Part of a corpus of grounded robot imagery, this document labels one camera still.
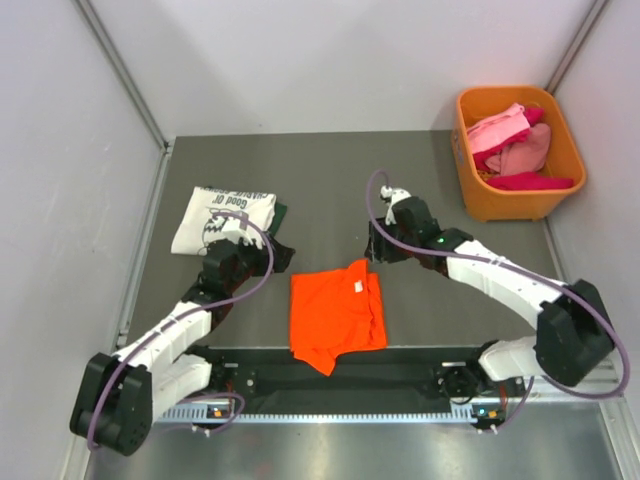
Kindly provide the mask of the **orange t-shirt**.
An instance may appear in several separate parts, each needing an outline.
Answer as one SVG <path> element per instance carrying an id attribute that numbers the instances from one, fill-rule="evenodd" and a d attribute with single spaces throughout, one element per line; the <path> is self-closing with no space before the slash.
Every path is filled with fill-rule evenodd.
<path id="1" fill-rule="evenodd" d="M 379 275 L 366 259 L 294 274 L 290 287 L 289 346 L 295 359 L 329 376 L 342 355 L 388 347 Z"/>

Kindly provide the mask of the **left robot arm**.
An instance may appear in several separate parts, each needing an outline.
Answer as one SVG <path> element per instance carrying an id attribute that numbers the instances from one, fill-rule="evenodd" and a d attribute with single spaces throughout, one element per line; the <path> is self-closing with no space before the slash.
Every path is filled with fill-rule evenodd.
<path id="1" fill-rule="evenodd" d="M 130 456 L 166 411 L 193 393 L 212 397 L 224 390 L 225 370 L 189 349 L 227 317 L 245 281 L 264 283 L 288 268 L 294 249 L 270 234 L 263 238 L 263 247 L 229 240 L 209 245 L 195 283 L 163 320 L 132 344 L 88 361 L 69 421 L 72 434 L 90 448 Z"/>

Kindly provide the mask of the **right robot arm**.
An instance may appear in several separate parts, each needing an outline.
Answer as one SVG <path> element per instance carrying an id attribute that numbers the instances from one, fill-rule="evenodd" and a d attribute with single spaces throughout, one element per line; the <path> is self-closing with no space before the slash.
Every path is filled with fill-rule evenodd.
<path id="1" fill-rule="evenodd" d="M 408 258 L 472 287 L 522 317 L 535 331 L 518 340 L 493 341 L 467 370 L 469 388 L 487 396 L 503 380 L 545 376 L 577 386 L 613 350 L 611 323 L 598 289 L 540 276 L 487 249 L 470 234 L 443 230 L 426 202 L 401 188 L 384 186 L 387 212 L 369 221 L 366 257 L 379 263 Z"/>

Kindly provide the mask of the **dark green folded t-shirt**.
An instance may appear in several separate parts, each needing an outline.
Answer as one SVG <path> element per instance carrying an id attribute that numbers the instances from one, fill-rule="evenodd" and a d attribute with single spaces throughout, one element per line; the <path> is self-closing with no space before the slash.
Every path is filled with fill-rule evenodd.
<path id="1" fill-rule="evenodd" d="M 271 224 L 268 228 L 268 232 L 271 236 L 275 237 L 277 232 L 279 231 L 284 218 L 288 212 L 288 207 L 280 202 L 276 202 L 274 205 L 274 216 L 272 218 Z"/>

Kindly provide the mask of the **white printed folded t-shirt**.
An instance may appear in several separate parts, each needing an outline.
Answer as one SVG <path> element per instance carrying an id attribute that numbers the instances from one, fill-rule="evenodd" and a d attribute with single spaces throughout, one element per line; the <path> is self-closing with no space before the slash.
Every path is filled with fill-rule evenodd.
<path id="1" fill-rule="evenodd" d="M 174 235 L 171 253 L 204 256 L 210 244 L 264 247 L 259 231 L 266 232 L 275 217 L 273 193 L 241 192 L 196 186 Z"/>

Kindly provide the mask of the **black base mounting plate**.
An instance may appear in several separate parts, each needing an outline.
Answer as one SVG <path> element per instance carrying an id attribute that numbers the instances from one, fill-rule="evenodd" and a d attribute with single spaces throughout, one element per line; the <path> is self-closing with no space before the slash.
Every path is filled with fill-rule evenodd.
<path id="1" fill-rule="evenodd" d="M 324 375 L 285 348 L 195 346 L 212 366 L 210 385 L 233 391 L 248 414 L 445 413 L 451 406 L 521 396 L 518 380 L 494 382 L 475 347 L 392 347 L 338 358 Z"/>

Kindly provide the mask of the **light pink t-shirt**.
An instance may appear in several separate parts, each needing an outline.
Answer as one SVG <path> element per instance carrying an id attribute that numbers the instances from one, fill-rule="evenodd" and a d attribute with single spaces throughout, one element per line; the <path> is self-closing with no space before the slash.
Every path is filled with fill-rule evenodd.
<path id="1" fill-rule="evenodd" d="M 525 116 L 525 107 L 514 103 L 506 110 L 484 118 L 467 129 L 467 138 L 473 154 L 487 152 L 509 140 L 525 138 L 530 133 L 530 124 Z"/>

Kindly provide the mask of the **magenta t-shirt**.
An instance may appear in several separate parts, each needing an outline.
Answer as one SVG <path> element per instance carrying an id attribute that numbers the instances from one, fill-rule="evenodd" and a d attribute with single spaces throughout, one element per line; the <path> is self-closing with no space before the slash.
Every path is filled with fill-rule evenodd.
<path id="1" fill-rule="evenodd" d="M 525 107 L 525 116 L 530 124 L 531 128 L 538 124 L 544 123 L 543 118 L 545 111 L 539 107 Z M 574 181 L 569 178 L 554 178 L 545 176 L 542 174 L 542 169 L 546 165 L 546 162 L 541 170 L 537 172 L 520 173 L 511 176 L 501 176 L 499 174 L 490 172 L 485 165 L 485 161 L 499 153 L 504 147 L 515 142 L 523 142 L 527 139 L 529 134 L 519 140 L 509 140 L 505 144 L 495 147 L 487 152 L 473 154 L 472 157 L 476 170 L 482 180 L 484 180 L 489 186 L 506 191 L 540 191 L 540 190 L 563 190 L 569 189 L 574 185 Z"/>

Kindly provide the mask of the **salmon pink t-shirt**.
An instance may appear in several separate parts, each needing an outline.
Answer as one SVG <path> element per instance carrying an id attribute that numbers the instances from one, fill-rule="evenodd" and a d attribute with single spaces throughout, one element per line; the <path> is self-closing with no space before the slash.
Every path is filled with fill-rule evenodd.
<path id="1" fill-rule="evenodd" d="M 515 142 L 504 147 L 499 153 L 485 161 L 490 172 L 501 176 L 537 172 L 546 162 L 551 143 L 551 128 L 538 123 L 531 128 L 523 142 Z"/>

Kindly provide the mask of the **orange plastic basket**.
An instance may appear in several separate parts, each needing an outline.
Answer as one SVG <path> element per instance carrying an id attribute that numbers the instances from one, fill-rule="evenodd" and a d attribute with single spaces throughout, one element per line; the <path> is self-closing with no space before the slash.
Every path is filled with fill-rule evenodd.
<path id="1" fill-rule="evenodd" d="M 542 175 L 570 179 L 566 189 L 502 190 L 489 185 L 473 160 L 467 129 L 474 123 L 505 110 L 513 103 L 544 110 L 542 120 L 551 127 L 549 156 Z M 587 172 L 564 114 L 556 99 L 535 86 L 480 86 L 462 91 L 456 100 L 456 119 L 451 145 L 467 212 L 479 221 L 540 220 L 564 199 L 578 192 Z"/>

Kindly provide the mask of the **aluminium frame extrusion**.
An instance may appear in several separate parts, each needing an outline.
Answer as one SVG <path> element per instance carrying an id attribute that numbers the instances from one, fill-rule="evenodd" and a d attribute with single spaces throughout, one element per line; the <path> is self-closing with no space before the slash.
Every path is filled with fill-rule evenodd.
<path id="1" fill-rule="evenodd" d="M 616 369 L 611 362 L 603 362 L 589 373 L 585 379 L 572 390 L 589 395 L 606 393 L 619 383 Z M 541 377 L 535 379 L 533 389 L 528 397 L 529 402 L 566 403 L 581 402 L 584 398 L 562 392 Z"/>

